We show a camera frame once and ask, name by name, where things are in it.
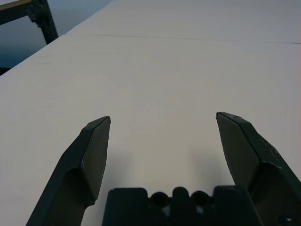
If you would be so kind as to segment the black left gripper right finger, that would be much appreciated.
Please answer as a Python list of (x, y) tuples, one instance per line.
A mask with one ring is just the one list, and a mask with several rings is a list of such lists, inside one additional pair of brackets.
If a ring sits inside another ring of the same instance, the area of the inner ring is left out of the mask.
[(253, 125), (218, 112), (223, 152), (236, 185), (244, 187), (265, 226), (301, 224), (301, 183), (285, 160)]

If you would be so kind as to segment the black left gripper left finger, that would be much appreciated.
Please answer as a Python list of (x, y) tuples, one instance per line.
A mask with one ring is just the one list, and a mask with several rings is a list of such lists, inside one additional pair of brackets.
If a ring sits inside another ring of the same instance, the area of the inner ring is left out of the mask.
[(28, 226), (79, 226), (98, 199), (105, 171), (110, 118), (88, 123), (59, 159)]

